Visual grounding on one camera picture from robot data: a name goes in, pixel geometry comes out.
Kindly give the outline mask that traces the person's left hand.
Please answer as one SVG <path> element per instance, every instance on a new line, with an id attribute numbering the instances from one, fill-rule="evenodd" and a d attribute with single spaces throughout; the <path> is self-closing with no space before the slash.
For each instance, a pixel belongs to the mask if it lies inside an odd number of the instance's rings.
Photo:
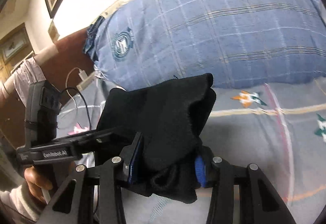
<path id="1" fill-rule="evenodd" d="M 43 191 L 49 192 L 53 189 L 53 183 L 39 170 L 33 166 L 24 170 L 24 179 L 28 185 L 30 196 L 41 204 L 46 205 Z"/>

